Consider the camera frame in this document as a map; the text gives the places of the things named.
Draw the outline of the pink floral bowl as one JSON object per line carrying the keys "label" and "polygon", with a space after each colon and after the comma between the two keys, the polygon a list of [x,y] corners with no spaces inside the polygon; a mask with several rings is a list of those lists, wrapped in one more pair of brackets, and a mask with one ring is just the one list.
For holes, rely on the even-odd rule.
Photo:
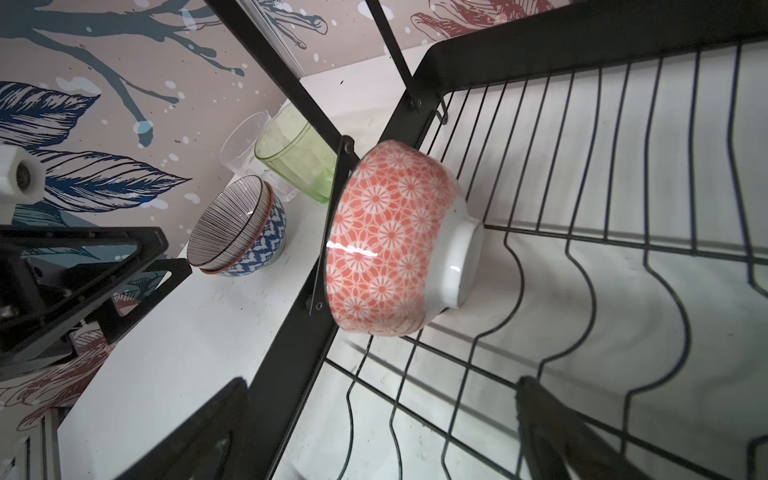
{"label": "pink floral bowl", "polygon": [[454,174],[395,140],[347,180],[326,243],[325,288],[344,331],[414,333],[468,299],[483,227]]}

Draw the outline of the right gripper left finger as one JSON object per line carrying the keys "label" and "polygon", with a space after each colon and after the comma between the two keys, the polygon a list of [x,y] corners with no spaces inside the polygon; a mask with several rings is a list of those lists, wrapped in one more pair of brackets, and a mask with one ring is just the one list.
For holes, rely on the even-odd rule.
{"label": "right gripper left finger", "polygon": [[244,442],[248,407],[246,381],[231,380],[119,477],[233,479]]}

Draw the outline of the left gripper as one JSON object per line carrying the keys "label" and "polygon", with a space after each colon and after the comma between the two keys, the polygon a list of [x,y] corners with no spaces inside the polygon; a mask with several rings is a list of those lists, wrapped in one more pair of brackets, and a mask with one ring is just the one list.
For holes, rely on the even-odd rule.
{"label": "left gripper", "polygon": [[[45,274],[25,255],[42,248],[103,246],[132,252],[123,260],[78,264],[54,274]],[[62,362],[68,328],[107,298],[89,322],[98,324],[108,344],[117,343],[191,275],[186,259],[154,261],[167,248],[159,227],[3,227],[1,364]]]}

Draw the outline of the blue zigzag patterned bowl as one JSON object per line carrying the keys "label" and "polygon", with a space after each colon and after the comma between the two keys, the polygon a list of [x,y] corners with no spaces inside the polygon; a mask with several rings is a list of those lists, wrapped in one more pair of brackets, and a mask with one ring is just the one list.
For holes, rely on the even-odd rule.
{"label": "blue zigzag patterned bowl", "polygon": [[287,218],[282,201],[272,194],[270,216],[245,252],[226,268],[201,271],[208,275],[225,277],[242,277],[255,273],[280,256],[285,244],[286,230]]}

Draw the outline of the clear glass tumbler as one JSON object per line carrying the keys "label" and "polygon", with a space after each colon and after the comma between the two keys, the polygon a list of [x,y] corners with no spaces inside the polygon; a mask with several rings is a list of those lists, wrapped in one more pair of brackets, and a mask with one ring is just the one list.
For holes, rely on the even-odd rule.
{"label": "clear glass tumbler", "polygon": [[290,202],[296,197],[298,190],[270,170],[254,154],[256,142],[270,120],[271,116],[266,111],[256,112],[243,120],[221,147],[219,161],[222,166],[240,177],[259,176],[273,187],[282,201]]}

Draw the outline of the green glass tumbler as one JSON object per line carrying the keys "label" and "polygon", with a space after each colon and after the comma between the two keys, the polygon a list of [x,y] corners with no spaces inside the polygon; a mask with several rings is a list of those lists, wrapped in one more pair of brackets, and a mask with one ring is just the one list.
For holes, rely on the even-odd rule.
{"label": "green glass tumbler", "polygon": [[319,203],[329,201],[337,154],[292,103],[267,122],[254,154],[308,197]]}

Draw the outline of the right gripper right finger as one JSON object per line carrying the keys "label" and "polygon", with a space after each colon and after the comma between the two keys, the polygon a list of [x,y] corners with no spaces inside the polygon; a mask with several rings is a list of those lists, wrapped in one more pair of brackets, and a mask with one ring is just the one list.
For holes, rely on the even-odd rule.
{"label": "right gripper right finger", "polygon": [[522,455],[534,479],[645,479],[578,415],[523,376],[516,394]]}

